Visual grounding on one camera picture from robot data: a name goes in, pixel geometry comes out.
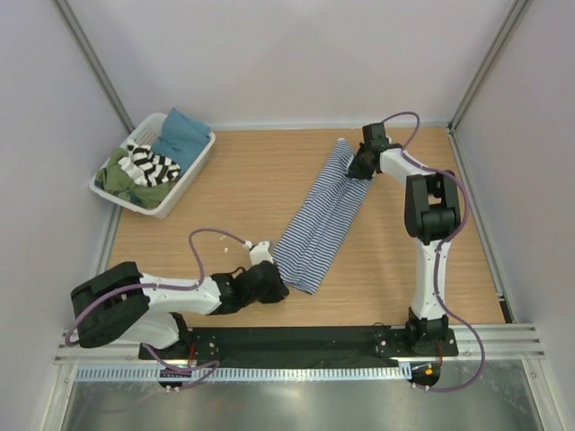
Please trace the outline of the blue white striped tank top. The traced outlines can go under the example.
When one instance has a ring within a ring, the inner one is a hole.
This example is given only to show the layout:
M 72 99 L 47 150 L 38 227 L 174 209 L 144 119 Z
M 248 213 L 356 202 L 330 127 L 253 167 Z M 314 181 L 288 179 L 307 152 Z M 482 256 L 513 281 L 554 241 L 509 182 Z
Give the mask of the blue white striped tank top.
M 353 156 L 338 139 L 272 252 L 283 282 L 309 295 L 322 284 L 371 186 L 347 176 Z

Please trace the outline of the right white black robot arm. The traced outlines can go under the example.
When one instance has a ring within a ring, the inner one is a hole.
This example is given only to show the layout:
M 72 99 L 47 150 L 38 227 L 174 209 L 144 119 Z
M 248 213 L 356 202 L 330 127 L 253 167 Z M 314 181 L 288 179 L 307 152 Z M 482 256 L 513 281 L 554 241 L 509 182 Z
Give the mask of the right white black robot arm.
M 444 300 L 451 239 L 462 223 L 456 178 L 412 158 L 390 140 L 382 122 L 364 126 L 362 133 L 347 176 L 370 180 L 384 173 L 404 186 L 404 226 L 416 250 L 416 286 L 403 330 L 406 348 L 415 356 L 456 356 Z

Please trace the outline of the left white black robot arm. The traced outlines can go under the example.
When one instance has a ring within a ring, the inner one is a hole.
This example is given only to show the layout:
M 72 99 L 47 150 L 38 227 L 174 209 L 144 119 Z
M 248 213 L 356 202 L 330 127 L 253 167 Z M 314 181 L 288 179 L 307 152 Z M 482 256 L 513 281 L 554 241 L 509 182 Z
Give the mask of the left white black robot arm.
M 65 344 L 96 348 L 131 340 L 179 359 L 190 348 L 183 312 L 227 315 L 288 295 L 277 265 L 268 260 L 200 280 L 153 277 L 126 261 L 72 290 L 75 321 Z

